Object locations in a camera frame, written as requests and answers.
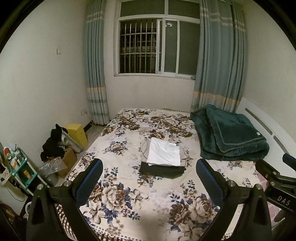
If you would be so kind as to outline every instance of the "plastic bag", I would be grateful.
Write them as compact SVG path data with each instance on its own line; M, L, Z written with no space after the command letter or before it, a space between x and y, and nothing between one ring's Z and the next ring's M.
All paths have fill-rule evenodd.
M51 161L47 161L46 163L44 163L40 169L39 172L43 175L43 176L48 176L52 173L56 173L59 172L63 169L66 169L67 166L66 164L63 162L63 160L60 157L56 157L55 159L51 160Z

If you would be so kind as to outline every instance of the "window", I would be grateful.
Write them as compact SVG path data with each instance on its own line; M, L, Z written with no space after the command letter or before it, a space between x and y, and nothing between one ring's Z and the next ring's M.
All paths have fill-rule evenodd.
M198 0L121 0L115 27L115 74L196 74Z

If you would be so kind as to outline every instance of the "metal screw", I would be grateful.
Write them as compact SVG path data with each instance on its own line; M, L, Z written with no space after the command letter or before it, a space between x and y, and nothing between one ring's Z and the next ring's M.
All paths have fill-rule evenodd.
M66 187L70 186L71 184L72 184L71 181L65 181L65 182L64 182L64 186L66 186Z
M235 183L235 181L233 181L233 180L229 180L229 181L227 182L227 184L228 184L228 186L234 187L236 183Z
M43 188L43 184L39 184L38 186L37 186L37 189L38 190L41 190Z
M255 186L258 190L262 189L262 186L259 183L257 183Z

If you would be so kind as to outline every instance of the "folded towel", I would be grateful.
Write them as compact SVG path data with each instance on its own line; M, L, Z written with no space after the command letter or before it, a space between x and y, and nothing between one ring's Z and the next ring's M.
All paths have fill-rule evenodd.
M151 138L147 163L167 166L180 166L180 148L168 141Z
M141 161L147 162L147 158L149 155L149 146L150 146L151 140L145 139L141 142ZM186 159L188 158L188 154L186 153L185 149L183 147L179 148L179 155L180 155L180 166L185 167L186 166Z

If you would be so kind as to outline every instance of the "tiled floor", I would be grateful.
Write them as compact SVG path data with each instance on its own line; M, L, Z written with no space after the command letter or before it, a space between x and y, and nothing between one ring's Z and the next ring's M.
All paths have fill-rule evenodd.
M104 128L105 128L105 126L93 126L85 133L89 143L88 143L87 147L81 153L76 154L77 162L79 162L80 158L83 157L85 152L94 143L94 141L98 138L98 136L100 135L100 133L102 132L102 130ZM64 179L59 177L59 181L55 186L60 186L63 182L64 182Z

